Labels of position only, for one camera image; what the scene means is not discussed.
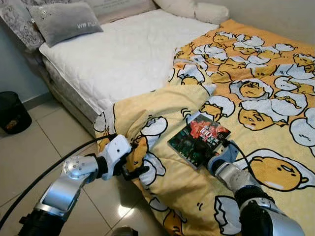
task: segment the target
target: trash bin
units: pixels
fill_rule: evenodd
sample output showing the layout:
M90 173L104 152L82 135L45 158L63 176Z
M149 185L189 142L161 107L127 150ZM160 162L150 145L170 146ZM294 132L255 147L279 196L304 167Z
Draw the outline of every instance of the trash bin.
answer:
M32 118L15 92L0 92L0 127L8 134L27 129Z

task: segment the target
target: tile floor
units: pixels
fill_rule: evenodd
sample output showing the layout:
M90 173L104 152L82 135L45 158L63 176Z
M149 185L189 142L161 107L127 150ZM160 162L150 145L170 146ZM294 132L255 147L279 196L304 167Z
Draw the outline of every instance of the tile floor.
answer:
M17 196L39 174L60 157L92 137L60 105L52 100L29 110L32 125L16 135L0 130L0 217ZM96 152L90 145L78 152ZM52 171L21 201L13 211L0 236L18 234L22 216L31 213L47 186L60 174L60 167ZM121 177L109 181L101 179L85 185L80 198L61 236L105 236L112 229L128 225L140 236L164 236L167 233L155 220L141 192Z

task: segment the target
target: yellow blanket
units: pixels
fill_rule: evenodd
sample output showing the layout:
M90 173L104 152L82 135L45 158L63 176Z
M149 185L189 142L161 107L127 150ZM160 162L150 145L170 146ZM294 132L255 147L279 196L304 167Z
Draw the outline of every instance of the yellow blanket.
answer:
M264 191L314 235L314 107L314 47L228 20L176 50L169 86L117 102L94 129L138 144L127 168L149 167L134 183L171 235L241 229L231 192L167 144L196 112L231 131ZM235 164L247 168L240 155Z

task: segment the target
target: quilted mattress surface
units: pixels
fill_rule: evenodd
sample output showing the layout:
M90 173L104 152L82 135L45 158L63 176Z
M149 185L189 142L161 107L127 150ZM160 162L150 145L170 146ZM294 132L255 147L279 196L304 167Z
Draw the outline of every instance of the quilted mattress surface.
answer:
M166 84L174 50L218 26L159 10L104 24L40 52L97 113Z

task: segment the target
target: book cover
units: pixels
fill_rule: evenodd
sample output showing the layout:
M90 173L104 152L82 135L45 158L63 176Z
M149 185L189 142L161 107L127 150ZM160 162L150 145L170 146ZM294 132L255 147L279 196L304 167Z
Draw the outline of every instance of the book cover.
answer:
M194 169L212 157L231 132L209 118L198 115L168 143Z

